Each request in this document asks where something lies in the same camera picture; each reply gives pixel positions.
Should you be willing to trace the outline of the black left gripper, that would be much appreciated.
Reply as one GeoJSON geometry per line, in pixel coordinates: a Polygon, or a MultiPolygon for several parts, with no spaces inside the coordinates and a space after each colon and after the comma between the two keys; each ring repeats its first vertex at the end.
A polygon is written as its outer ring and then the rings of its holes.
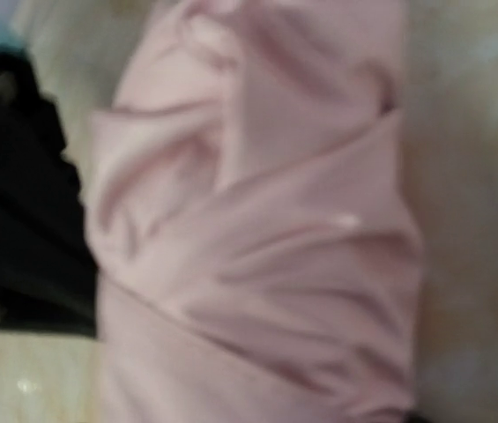
{"type": "Polygon", "coordinates": [[[56,105],[0,48],[0,331],[96,335],[97,265],[56,105]]]}

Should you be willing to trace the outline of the pink and black umbrella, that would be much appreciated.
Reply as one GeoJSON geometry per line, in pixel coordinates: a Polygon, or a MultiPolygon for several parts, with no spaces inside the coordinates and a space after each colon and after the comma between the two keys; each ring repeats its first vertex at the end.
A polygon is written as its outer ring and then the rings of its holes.
{"type": "Polygon", "coordinates": [[[402,1],[156,9],[94,118],[103,422],[402,422],[402,1]]]}

